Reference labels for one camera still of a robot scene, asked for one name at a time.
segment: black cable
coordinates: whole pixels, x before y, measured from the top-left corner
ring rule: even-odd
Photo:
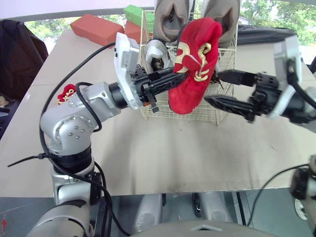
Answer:
[[[252,209],[251,209],[251,213],[250,213],[250,218],[249,218],[249,221],[248,221],[248,224],[247,226],[250,225],[251,221],[252,221],[252,217],[253,217],[253,213],[255,211],[255,207],[256,207],[256,204],[257,204],[257,201],[260,197],[260,194],[262,193],[263,189],[274,179],[276,178],[278,175],[282,174],[282,173],[285,173],[289,170],[292,170],[292,169],[297,169],[297,168],[300,168],[302,166],[308,166],[309,164],[302,164],[302,165],[297,165],[297,166],[294,166],[294,167],[291,167],[291,168],[288,168],[288,169],[284,169],[282,171],[280,171],[279,173],[275,174],[274,176],[272,176],[263,186],[262,188],[260,189],[259,193],[257,194],[256,198],[255,198],[255,201],[253,203],[253,206],[252,206]]]
[[[109,206],[109,210],[110,210],[110,214],[111,214],[111,217],[114,221],[114,223],[116,224],[117,228],[119,229],[119,231],[121,231],[124,235],[126,236],[130,236],[130,234],[128,232],[126,232],[122,226],[120,225],[117,217],[115,216],[114,212],[113,212],[113,206],[112,206],[112,202],[111,202],[111,196],[108,192],[108,190],[106,190],[103,185],[100,185],[98,182],[95,182],[93,180],[90,180],[90,179],[87,179],[85,177],[81,177],[81,176],[78,176],[76,174],[72,174],[70,172],[68,172],[67,170],[65,170],[62,166],[60,166],[58,163],[56,163],[54,160],[50,159],[50,162],[57,168],[59,169],[63,174],[65,175],[68,175],[74,179],[78,179],[78,180],[81,180],[81,181],[85,181],[87,183],[90,183],[90,184],[93,184],[93,185],[96,185],[98,187],[100,187],[100,189],[103,191],[104,193],[104,197],[105,197],[105,201],[106,201],[106,204]]]
[[[106,189],[107,188],[107,184],[106,184],[106,180],[105,180],[105,174],[104,174],[101,166],[97,162],[94,162],[94,165],[99,170],[99,172],[101,174],[101,178],[102,178],[103,187]],[[111,227],[112,227],[112,216],[111,216],[110,213],[108,213],[108,208],[106,208],[106,211],[104,213],[104,217],[105,218],[103,220],[106,220],[107,216],[109,216],[109,217],[108,217],[108,226],[107,226],[107,235],[106,235],[106,237],[110,237],[111,236]]]
[[[56,92],[58,91],[58,89],[74,74],[76,73],[82,66],[84,66],[88,61],[90,61],[95,55],[97,55],[98,53],[102,52],[103,50],[111,47],[115,45],[115,42],[113,43],[110,43],[106,46],[103,46],[101,47],[100,49],[98,49],[97,51],[95,51],[94,53],[92,53],[89,57],[87,57],[83,62],[81,62],[75,69],[73,69],[68,75],[66,75],[66,77],[64,79],[62,79],[58,84],[57,86],[53,89],[53,91],[51,92],[51,94],[49,95],[49,97],[47,98],[47,101],[45,102],[44,104],[44,107],[43,107],[43,110],[41,112],[41,116],[46,112],[47,108],[48,108],[48,105],[50,103],[50,101],[52,100],[53,96],[56,94]],[[49,155],[50,152],[48,150],[48,147],[46,145],[46,142],[45,142],[45,138],[44,138],[44,132],[43,130],[41,129],[41,127],[39,127],[39,138],[40,138],[40,143],[41,143],[41,146],[44,150],[44,152]],[[106,203],[107,205],[109,206],[109,210],[110,210],[110,215],[111,217],[113,218],[116,226],[118,227],[118,229],[126,236],[130,236],[129,233],[127,233],[120,225],[120,223],[118,222],[115,214],[113,213],[113,210],[112,210],[112,201],[111,201],[111,196],[109,194],[109,192],[107,191],[107,189],[105,189],[102,185],[100,185],[99,183],[97,182],[94,182],[92,180],[89,180],[89,179],[86,179],[84,177],[81,177],[81,176],[77,176],[75,174],[72,174],[68,171],[66,171],[63,167],[61,167],[58,163],[56,163],[53,159],[49,159],[49,161],[57,168],[59,169],[61,172],[63,172],[64,174],[70,176],[70,177],[73,177],[75,179],[78,179],[78,180],[82,180],[82,181],[85,181],[85,182],[88,182],[88,183],[91,183],[91,184],[94,184],[94,185],[97,185],[98,187],[101,188],[101,190],[104,192],[104,196],[105,196],[105,200],[106,200]]]
[[[87,83],[87,82],[78,82],[76,84],[76,93],[78,95],[78,98],[81,100],[81,102],[83,103],[83,105],[86,107],[86,109],[91,113],[92,117],[94,118],[94,120],[96,121],[96,123],[98,124],[98,128],[93,130],[93,132],[98,132],[102,129],[102,124],[101,121],[99,120],[97,114],[94,112],[94,110],[91,108],[91,106],[88,104],[88,102],[85,100],[85,98],[83,97],[81,91],[80,91],[80,86],[81,85],[86,85],[86,86],[90,86],[92,85],[91,83]]]
[[[52,98],[54,97],[54,95],[56,94],[56,92],[58,91],[58,89],[73,75],[75,74],[83,65],[85,65],[87,62],[89,62],[95,55],[97,55],[98,53],[102,52],[103,50],[111,47],[115,45],[115,42],[107,44],[106,46],[103,46],[101,48],[99,48],[97,51],[95,51],[94,53],[92,53],[89,57],[87,57],[83,62],[81,62],[75,69],[73,69],[70,73],[68,73],[68,75],[66,75],[66,77],[64,79],[62,79],[57,86],[53,89],[53,91],[51,92],[51,94],[49,95],[49,97],[47,98],[43,110],[41,112],[41,116],[46,112],[48,105],[50,103],[50,101],[52,100]],[[45,143],[45,138],[44,138],[44,132],[42,131],[42,129],[39,127],[39,138],[40,138],[40,143],[41,146],[43,147],[43,150],[46,154],[49,154],[49,150],[47,148],[47,145]]]
[[[26,157],[24,159],[18,160],[12,164],[9,164],[7,167],[11,167],[11,166],[14,166],[16,164],[19,164],[19,163],[22,163],[22,162],[25,162],[25,161],[28,161],[31,159],[44,159],[44,158],[61,159],[58,156],[46,155],[45,153],[41,153],[41,154],[38,154],[37,156]]]
[[[316,109],[316,101],[313,100],[306,92],[302,89],[302,87],[297,83],[297,81],[293,80],[291,82],[292,87],[296,90],[296,92],[314,109]]]

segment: red shoe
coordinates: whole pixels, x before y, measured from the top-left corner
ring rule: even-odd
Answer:
[[[221,24],[209,17],[189,23],[183,30],[173,71],[187,72],[188,77],[169,90],[169,105],[173,112],[189,114],[201,102],[215,70],[221,35]]]
[[[76,87],[73,84],[68,84],[64,87],[63,93],[57,96],[57,103],[61,105],[66,102],[70,96],[72,96],[76,92]]]

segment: beige tabletop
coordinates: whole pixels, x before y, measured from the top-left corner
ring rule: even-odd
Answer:
[[[11,162],[40,152],[39,116],[55,85],[100,46],[66,30],[44,63],[0,141],[0,197],[51,197],[51,165],[32,160]],[[237,48],[237,69],[274,75],[273,45]],[[316,86],[303,66],[303,87]],[[69,83],[116,81],[113,49],[105,50]],[[235,86],[246,99],[252,88]],[[51,105],[56,106],[57,99]],[[249,124],[228,115],[219,127],[208,122],[149,118],[122,110],[92,135],[92,153],[105,171],[112,195],[256,189],[273,174],[306,163],[316,153],[316,134],[285,118],[256,118]],[[288,187],[290,173],[270,187]]]

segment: green box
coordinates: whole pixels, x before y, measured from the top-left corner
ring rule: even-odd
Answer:
[[[123,9],[123,11],[128,21],[138,26],[142,26],[143,9],[141,7],[128,5],[126,8]],[[155,20],[154,13],[146,12],[146,22],[147,22],[149,32],[153,31],[154,20]]]

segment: gray sneaker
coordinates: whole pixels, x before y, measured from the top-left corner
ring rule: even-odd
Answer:
[[[147,43],[145,61],[148,74],[173,67],[166,46],[158,39],[152,39]]]
[[[190,0],[157,0],[154,38],[164,42],[177,41],[179,31],[188,22]]]
[[[202,17],[211,17],[222,24],[221,48],[228,48],[236,34],[240,0],[209,0],[203,3]]]

